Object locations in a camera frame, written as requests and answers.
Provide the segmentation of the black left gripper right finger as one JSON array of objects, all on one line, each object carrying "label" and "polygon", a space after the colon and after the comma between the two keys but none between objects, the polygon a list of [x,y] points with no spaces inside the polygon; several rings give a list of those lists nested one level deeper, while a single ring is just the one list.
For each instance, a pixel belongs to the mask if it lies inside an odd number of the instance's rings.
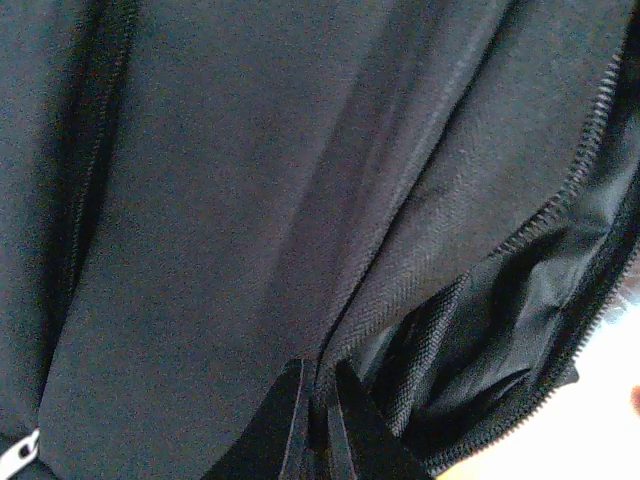
[{"label": "black left gripper right finger", "polygon": [[332,479],[429,479],[431,476],[386,427],[351,364],[336,366],[327,408]]}]

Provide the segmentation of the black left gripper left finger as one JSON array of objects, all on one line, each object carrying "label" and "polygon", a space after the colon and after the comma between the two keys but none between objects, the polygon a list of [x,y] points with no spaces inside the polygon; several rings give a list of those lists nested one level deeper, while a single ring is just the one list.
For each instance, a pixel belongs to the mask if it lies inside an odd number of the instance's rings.
[{"label": "black left gripper left finger", "polygon": [[305,362],[289,361],[206,479],[298,479],[305,452]]}]

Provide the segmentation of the black student backpack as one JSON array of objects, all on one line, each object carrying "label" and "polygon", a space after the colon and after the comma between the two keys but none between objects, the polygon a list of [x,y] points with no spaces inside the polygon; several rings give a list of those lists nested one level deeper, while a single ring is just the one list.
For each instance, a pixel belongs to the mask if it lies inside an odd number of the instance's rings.
[{"label": "black student backpack", "polygon": [[206,479],[347,361],[434,478],[639,255],[635,1],[5,1],[1,475]]}]

